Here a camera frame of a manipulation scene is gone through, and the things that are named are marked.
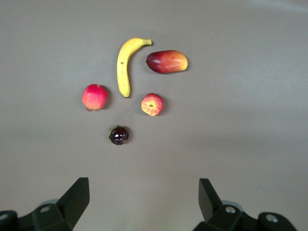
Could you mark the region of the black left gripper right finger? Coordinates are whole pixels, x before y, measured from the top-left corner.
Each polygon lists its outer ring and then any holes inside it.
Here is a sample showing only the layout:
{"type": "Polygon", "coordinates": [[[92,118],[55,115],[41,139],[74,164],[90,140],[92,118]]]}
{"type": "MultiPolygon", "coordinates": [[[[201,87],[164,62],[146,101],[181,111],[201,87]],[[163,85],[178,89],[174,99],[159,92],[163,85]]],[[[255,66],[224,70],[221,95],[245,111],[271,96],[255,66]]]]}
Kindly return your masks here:
{"type": "Polygon", "coordinates": [[[260,231],[258,220],[238,207],[223,204],[209,179],[199,179],[198,203],[204,220],[195,231],[260,231]]]}

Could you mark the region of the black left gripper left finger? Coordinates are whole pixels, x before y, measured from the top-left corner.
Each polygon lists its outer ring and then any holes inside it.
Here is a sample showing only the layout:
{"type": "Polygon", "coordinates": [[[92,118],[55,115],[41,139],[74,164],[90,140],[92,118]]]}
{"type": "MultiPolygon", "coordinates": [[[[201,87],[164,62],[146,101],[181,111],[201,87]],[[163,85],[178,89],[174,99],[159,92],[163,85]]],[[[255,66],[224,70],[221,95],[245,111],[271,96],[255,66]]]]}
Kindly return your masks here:
{"type": "Polygon", "coordinates": [[[55,203],[32,212],[36,231],[72,231],[90,202],[88,178],[79,178],[55,203]]]}

